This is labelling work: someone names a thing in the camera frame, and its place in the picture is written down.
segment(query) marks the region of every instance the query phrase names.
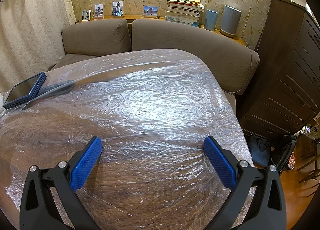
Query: chest of drawers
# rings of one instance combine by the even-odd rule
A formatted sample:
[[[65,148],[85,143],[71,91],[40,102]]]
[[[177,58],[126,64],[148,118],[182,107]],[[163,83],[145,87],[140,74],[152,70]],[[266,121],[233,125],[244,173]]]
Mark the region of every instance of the chest of drawers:
[[[320,111],[320,30],[304,7],[271,0],[255,50],[260,65],[237,98],[237,118],[245,134],[278,140]]]

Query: blue cup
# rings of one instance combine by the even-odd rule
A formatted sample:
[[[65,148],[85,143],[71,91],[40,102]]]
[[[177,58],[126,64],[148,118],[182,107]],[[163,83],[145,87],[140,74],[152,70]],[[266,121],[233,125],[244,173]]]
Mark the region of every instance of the blue cup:
[[[210,31],[214,31],[216,27],[217,19],[218,19],[217,11],[206,9],[204,28]]]

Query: brown sofa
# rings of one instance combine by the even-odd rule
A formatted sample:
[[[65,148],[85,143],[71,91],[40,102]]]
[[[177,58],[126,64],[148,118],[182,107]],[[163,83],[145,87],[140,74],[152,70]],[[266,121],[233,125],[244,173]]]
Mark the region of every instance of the brown sofa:
[[[137,19],[130,40],[125,19],[88,21],[61,32],[66,55],[52,68],[99,56],[148,49],[184,50],[204,61],[236,112],[236,94],[242,94],[260,59],[256,52],[214,32],[189,25]]]

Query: blue gripper pad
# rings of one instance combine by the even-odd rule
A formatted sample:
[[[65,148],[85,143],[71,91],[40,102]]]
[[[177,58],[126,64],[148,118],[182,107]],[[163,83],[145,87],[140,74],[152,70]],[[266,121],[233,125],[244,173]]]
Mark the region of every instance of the blue gripper pad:
[[[95,138],[71,172],[70,187],[73,192],[83,187],[101,152],[101,139]]]
[[[223,185],[226,188],[234,190],[237,184],[236,171],[210,137],[206,137],[204,139],[203,150],[209,158]]]

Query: curtain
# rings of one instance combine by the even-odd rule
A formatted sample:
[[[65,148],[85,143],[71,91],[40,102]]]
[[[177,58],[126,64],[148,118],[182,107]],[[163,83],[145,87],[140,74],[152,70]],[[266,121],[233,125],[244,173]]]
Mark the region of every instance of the curtain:
[[[65,55],[61,30],[74,22],[71,0],[2,0],[0,91],[55,65]]]

